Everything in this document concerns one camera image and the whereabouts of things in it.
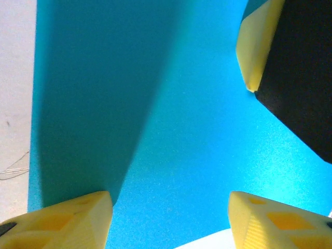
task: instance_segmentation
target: yellow block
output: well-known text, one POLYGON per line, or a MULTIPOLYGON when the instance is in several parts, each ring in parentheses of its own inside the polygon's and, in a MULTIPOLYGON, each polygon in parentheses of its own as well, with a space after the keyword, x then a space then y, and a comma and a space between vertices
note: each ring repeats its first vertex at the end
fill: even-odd
POLYGON ((241 23, 237 57, 247 89, 257 91, 285 0, 267 0, 241 23))
POLYGON ((100 191, 23 214, 0 224, 16 224, 0 237, 0 248, 102 249, 112 211, 109 193, 100 191))
POLYGON ((237 249, 331 249, 332 219, 249 193, 230 195, 237 249))

